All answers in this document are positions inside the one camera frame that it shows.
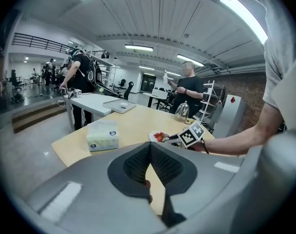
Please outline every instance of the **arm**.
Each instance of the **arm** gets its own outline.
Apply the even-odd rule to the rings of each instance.
[[[197,91],[187,90],[186,94],[192,98],[202,99],[203,93],[198,93]]]
[[[231,137],[206,140],[206,148],[209,152],[217,154],[246,154],[251,147],[262,145],[273,136],[277,132],[282,120],[280,111],[265,103],[258,122],[254,127]],[[200,143],[192,147],[196,151],[203,150],[203,146]]]
[[[169,85],[172,87],[172,89],[174,89],[174,90],[177,89],[177,85],[174,84],[172,81],[169,81]]]
[[[79,61],[74,61],[72,67],[69,69],[69,72],[67,73],[66,77],[64,78],[63,83],[60,85],[60,89],[62,87],[66,87],[66,84],[68,83],[69,79],[71,79],[71,77],[73,75],[75,75],[75,73],[79,69],[79,67],[80,67],[80,62]]]

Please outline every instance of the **brick wall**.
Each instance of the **brick wall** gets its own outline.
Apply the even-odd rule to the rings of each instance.
[[[253,127],[257,123],[264,105],[262,98],[266,85],[265,73],[237,74],[210,79],[210,81],[215,80],[218,85],[224,85],[226,94],[240,96],[247,103],[245,115],[237,133]]]

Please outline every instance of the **railing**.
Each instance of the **railing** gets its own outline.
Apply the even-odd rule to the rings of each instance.
[[[15,38],[13,39],[12,45],[47,49],[64,54],[70,54],[74,49],[73,47],[55,41],[20,33],[15,33]]]

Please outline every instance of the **plate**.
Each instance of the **plate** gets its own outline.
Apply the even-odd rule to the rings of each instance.
[[[157,142],[157,141],[158,141],[157,138],[154,137],[154,135],[155,135],[156,133],[159,133],[159,132],[163,132],[163,131],[161,131],[161,130],[152,131],[152,132],[149,134],[149,139],[150,139],[151,142]]]

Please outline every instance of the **staircase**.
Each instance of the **staircase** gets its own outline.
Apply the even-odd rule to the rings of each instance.
[[[33,126],[43,120],[66,112],[66,107],[59,107],[57,104],[48,102],[37,108],[30,108],[12,115],[12,126],[14,133]]]

